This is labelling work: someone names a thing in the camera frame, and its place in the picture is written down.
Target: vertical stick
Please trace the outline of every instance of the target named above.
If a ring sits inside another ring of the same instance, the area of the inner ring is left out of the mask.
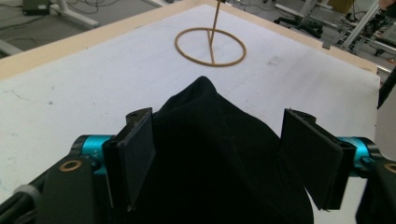
[[[215,22],[213,23],[212,36],[210,37],[210,47],[212,47],[213,38],[215,37],[216,23],[218,22],[220,3],[221,3],[221,0],[218,0],[218,6],[216,7]]]

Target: black cloth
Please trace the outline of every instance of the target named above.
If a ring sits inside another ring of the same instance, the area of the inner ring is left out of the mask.
[[[153,115],[157,155],[134,223],[313,223],[303,184],[263,122],[206,77]]]

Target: black fabric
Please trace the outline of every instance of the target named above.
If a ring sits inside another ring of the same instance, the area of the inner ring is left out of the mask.
[[[157,155],[134,223],[313,223],[279,138],[206,77],[153,115],[153,131]]]

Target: floor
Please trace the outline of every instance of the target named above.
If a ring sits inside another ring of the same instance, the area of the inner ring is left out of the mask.
[[[299,10],[304,2],[296,0],[278,0],[279,4]],[[276,9],[275,3],[262,0],[228,0],[227,3],[250,14],[273,21],[280,16],[289,16],[287,13]],[[110,24],[133,15],[152,10],[161,5],[169,3],[165,0],[97,0],[82,1],[68,0],[69,8],[79,13],[99,21],[102,25]],[[21,12],[21,0],[0,0],[0,39],[7,41],[10,45],[22,50],[37,48],[50,42],[67,38],[89,31],[87,27],[79,22],[67,17],[57,16],[23,16]],[[342,18],[342,14],[332,12],[328,9],[316,8],[313,15],[328,22],[337,22]],[[338,32],[325,27],[321,40],[334,43]],[[394,64],[388,63],[387,59],[394,55],[384,53],[375,57],[375,49],[368,44],[363,44],[357,52],[359,57],[382,65],[391,70]],[[0,52],[1,58],[7,57]],[[386,74],[379,74],[382,80],[387,78]],[[396,92],[392,92],[386,103],[378,110],[375,143],[379,146],[383,154],[396,160],[395,138],[396,134]]]

